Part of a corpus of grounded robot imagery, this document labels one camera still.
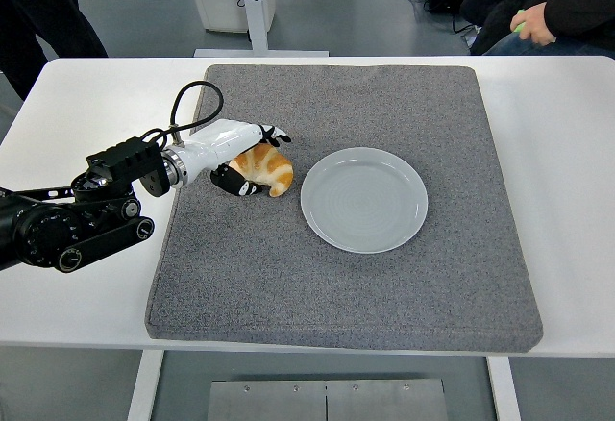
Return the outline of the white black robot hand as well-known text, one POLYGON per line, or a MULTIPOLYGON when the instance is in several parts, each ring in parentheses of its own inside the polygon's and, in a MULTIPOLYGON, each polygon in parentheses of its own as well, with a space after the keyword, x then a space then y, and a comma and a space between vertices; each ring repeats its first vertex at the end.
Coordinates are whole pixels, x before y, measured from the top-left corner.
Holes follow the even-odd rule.
POLYGON ((294 178, 290 160, 277 151, 281 140, 290 138, 274 126, 217 120, 175 150, 180 183, 186 186, 207 170, 212 182, 232 195, 252 195, 267 186, 269 195, 278 197, 294 178))

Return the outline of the person's hand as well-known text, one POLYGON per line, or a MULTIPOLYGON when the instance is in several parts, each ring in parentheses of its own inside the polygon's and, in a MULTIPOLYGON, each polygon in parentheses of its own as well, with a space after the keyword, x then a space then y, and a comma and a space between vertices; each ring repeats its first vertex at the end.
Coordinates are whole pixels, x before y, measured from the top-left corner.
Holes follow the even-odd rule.
POLYGON ((522 40, 546 46, 556 42, 545 20, 546 2, 518 11, 510 21, 510 31, 522 40))

